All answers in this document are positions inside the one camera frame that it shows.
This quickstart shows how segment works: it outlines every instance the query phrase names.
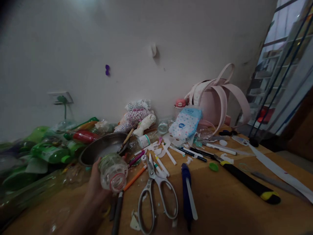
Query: plush toy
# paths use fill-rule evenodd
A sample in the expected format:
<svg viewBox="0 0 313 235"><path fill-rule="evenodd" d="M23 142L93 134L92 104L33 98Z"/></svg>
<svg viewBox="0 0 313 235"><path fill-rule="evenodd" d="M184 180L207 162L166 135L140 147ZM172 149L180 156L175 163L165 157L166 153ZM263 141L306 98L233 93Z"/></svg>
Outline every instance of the plush toy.
<svg viewBox="0 0 313 235"><path fill-rule="evenodd" d="M138 137L143 136L143 131L148 129L152 124L156 122L156 116L154 114L149 114L141 122L139 122L138 127L134 130L133 134Z"/></svg>
<svg viewBox="0 0 313 235"><path fill-rule="evenodd" d="M129 103L125 108L128 112L124 114L119 125L115 127L114 132L129 132L132 128L136 128L138 123L147 115L153 114L153 111L149 110L150 103L147 101L139 100Z"/></svg>

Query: orange pencil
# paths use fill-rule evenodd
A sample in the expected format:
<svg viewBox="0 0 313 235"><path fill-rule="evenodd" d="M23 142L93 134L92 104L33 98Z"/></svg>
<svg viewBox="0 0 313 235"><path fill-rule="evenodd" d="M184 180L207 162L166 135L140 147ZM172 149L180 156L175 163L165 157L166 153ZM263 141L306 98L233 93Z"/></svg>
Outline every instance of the orange pencil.
<svg viewBox="0 0 313 235"><path fill-rule="evenodd" d="M124 188L124 192L135 182L136 179L147 169L147 165L144 165L143 168L128 182L128 184Z"/></svg>

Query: white wall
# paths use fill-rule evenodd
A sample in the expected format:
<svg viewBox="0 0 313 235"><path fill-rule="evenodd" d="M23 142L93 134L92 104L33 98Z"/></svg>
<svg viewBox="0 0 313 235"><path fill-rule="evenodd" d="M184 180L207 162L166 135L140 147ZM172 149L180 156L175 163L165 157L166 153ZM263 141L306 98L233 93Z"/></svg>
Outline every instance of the white wall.
<svg viewBox="0 0 313 235"><path fill-rule="evenodd" d="M231 82L245 92L275 7L273 0L17 1L0 32L2 138L61 121L51 91L70 92L78 122L118 122L137 99L169 115L177 98L229 62ZM157 60L148 55L151 42ZM228 114L238 112L231 99Z"/></svg>

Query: black and yellow knife handle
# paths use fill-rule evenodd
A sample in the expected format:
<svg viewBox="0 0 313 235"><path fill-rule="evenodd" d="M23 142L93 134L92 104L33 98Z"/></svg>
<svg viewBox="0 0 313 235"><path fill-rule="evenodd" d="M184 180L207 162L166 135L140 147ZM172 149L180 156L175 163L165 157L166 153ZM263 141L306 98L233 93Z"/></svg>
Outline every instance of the black and yellow knife handle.
<svg viewBox="0 0 313 235"><path fill-rule="evenodd" d="M236 177L240 182L242 182L245 186L247 186L252 192L262 198L269 204L278 204L280 203L280 197L278 193L269 189L268 187L260 184L256 180L252 179L247 174L243 173L237 167L233 166L227 161L222 161L220 164L228 170L234 177Z"/></svg>

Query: scissors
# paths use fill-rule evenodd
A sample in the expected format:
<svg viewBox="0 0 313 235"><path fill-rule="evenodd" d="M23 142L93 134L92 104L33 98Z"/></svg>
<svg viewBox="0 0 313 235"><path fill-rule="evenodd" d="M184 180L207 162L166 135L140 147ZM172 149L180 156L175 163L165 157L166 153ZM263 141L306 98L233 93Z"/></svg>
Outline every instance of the scissors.
<svg viewBox="0 0 313 235"><path fill-rule="evenodd" d="M138 202L139 226L140 226L141 231L145 235L149 235L152 232L153 227L154 227L154 223L155 223L155 219L156 219L155 215L154 215L153 196L152 196L152 193L151 193L151 187L152 187L152 183L153 183L154 180L156 181L156 183L157 183L157 185L159 187L159 191L160 191L160 195L161 195L161 199L162 199L162 203L163 203L163 207L164 207L164 212L167 215L167 217L169 217L170 219L173 220L173 219L176 219L176 217L178 215L178 200L177 200L177 196L176 196L175 190L174 190L172 184L167 179L161 178L161 177L156 175L156 173L154 171L154 165L152 163L151 154L150 154L150 157L149 157L149 161L147 161L147 166L148 166L148 172L149 172L149 180L148 180L146 186L144 187L143 191L141 192L140 197L139 197L139 202ZM170 215L168 213L166 205L164 203L163 193L162 193L162 190L161 190L162 182L167 183L171 187L172 191L174 192L175 200L176 200L176 211L175 211L174 216L172 216L172 215ZM143 222L143 219L142 219L142 198L144 197L144 195L146 193L150 194L150 203L151 203L151 211L152 211L152 226L151 226L151 228L148 231L146 230L146 227L144 226L144 222Z"/></svg>

